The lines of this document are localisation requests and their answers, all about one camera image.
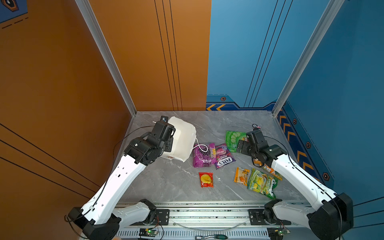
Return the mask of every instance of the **black mounting plate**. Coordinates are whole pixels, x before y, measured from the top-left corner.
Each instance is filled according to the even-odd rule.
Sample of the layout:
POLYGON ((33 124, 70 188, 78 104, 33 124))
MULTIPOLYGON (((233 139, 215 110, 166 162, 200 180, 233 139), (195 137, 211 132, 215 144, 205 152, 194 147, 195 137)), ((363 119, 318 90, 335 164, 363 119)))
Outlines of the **black mounting plate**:
MULTIPOLYGON (((280 225, 280 222, 275 224, 268 224, 265 222, 265 217, 263 214, 264 209, 248 209, 249 219, 251 221, 251 225, 280 225)), ((287 220, 282 220, 284 225, 291 225, 292 223, 287 220)))
MULTIPOLYGON (((159 223, 162 226, 168 225, 169 221, 169 209, 156 209, 156 216, 159 217, 159 223)), ((156 225, 157 219, 155 218, 153 223, 151 225, 156 225)), ((144 224, 142 222, 136 222, 132 224, 131 226, 143 226, 144 224)))

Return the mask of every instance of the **green screwdriver handle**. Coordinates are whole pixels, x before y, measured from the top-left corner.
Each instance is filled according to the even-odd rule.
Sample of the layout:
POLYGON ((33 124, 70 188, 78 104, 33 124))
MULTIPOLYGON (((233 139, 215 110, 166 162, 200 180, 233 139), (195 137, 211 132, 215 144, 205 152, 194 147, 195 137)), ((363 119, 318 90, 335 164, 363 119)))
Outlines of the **green screwdriver handle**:
POLYGON ((228 237, 223 234, 217 234, 215 235, 215 239, 228 239, 228 237))

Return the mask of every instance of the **orange wall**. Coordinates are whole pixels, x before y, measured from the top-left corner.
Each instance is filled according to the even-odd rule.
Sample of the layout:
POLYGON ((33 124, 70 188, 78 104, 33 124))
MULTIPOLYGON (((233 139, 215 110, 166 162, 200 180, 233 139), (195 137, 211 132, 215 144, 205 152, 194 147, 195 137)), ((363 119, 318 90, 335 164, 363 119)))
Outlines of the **orange wall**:
POLYGON ((138 111, 205 110, 209 0, 90 0, 138 111))
MULTIPOLYGON (((28 19, 0 36, 0 123, 101 185, 131 116, 75 2, 28 1, 28 19)), ((98 190, 1 126, 0 139, 98 190)), ((1 142, 0 156, 94 194, 1 142)), ((85 197, 2 159, 0 184, 2 239, 77 239, 63 216, 85 197)))

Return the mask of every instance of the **white rope handle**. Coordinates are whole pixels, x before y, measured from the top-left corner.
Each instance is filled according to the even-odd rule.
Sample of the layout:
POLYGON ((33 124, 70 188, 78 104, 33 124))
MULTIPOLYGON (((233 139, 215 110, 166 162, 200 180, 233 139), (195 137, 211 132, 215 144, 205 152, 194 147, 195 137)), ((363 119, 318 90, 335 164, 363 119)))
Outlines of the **white rope handle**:
POLYGON ((199 141, 197 140, 197 138, 196 138, 196 141, 197 141, 197 145, 194 146, 192 149, 194 149, 195 147, 199 147, 200 150, 201 150, 202 152, 208 152, 208 147, 207 147, 207 145, 205 145, 205 144, 199 144, 199 141), (201 149, 200 146, 205 146, 207 149, 204 151, 203 149, 201 149))

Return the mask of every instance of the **robotic arm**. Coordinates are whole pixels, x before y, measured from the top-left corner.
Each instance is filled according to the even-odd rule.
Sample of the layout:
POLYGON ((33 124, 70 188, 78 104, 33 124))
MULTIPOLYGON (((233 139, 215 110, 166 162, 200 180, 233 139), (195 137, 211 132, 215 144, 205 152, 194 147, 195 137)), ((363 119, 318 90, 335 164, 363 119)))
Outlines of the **robotic arm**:
MULTIPOLYGON (((163 154, 171 152, 176 128, 162 116, 152 132, 133 139, 124 150, 118 166, 100 190, 82 207, 74 207, 69 219, 83 230, 90 240, 111 240, 119 227, 136 222, 153 222, 156 207, 143 199, 139 203, 115 210, 115 206, 132 181, 163 154)), ((287 156, 278 145, 269 146, 259 129, 240 140, 237 152, 249 155, 281 173, 309 201, 312 207, 288 204, 275 199, 265 205, 268 223, 289 220, 310 228, 321 240, 334 240, 353 227, 352 200, 346 194, 337 195, 319 183, 287 156)))

